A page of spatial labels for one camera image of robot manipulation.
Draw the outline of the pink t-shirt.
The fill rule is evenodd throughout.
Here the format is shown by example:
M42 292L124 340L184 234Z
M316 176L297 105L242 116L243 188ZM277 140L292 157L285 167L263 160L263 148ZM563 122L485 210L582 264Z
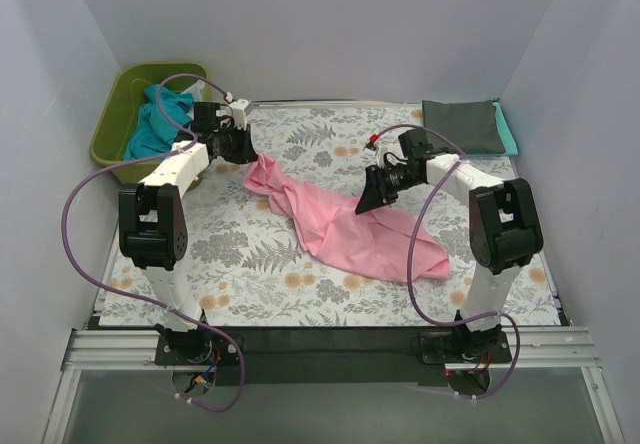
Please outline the pink t-shirt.
M244 186L268 198L273 213L289 217L301 248L321 263L381 281L407 281L416 218L389 207L356 214L358 199L286 175L260 154Z

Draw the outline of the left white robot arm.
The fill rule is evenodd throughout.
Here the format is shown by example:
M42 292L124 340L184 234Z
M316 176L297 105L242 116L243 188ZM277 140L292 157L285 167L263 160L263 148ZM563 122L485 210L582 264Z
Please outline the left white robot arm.
M120 251L167 306L162 326L185 332L178 351L193 364L211 356L213 341L195 329L202 310L181 264L188 250L182 198L214 159L238 165L257 160L247 119L251 107L245 99L228 105L197 102L190 128L178 133L171 155L118 196Z

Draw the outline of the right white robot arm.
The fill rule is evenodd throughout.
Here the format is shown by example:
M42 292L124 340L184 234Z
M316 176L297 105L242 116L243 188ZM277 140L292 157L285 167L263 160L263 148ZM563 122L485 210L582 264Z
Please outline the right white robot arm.
M365 186L355 208L363 214L396 202L401 191L429 184L445 191L468 209L469 245L476 266L466 301L452 326L464 327L452 337L454 353L475 361L489 348L485 331L505 318L509 290L533 256L543 248L543 235L530 184L504 180L480 171L464 151L448 138L435 147L436 132L411 124L399 125L402 157L391 156L380 145L380 133L365 146L377 162L365 170Z

